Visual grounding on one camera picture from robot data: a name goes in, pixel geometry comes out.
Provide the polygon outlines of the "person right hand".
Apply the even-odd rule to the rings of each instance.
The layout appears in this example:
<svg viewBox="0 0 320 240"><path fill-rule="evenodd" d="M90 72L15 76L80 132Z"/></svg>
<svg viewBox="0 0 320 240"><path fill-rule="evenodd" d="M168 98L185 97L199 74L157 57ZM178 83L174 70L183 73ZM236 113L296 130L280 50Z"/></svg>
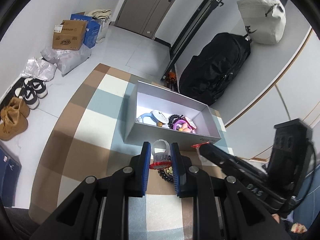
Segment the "person right hand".
<svg viewBox="0 0 320 240"><path fill-rule="evenodd" d="M272 217L278 224L281 224L283 222L282 218L277 213L272 214Z"/></svg>

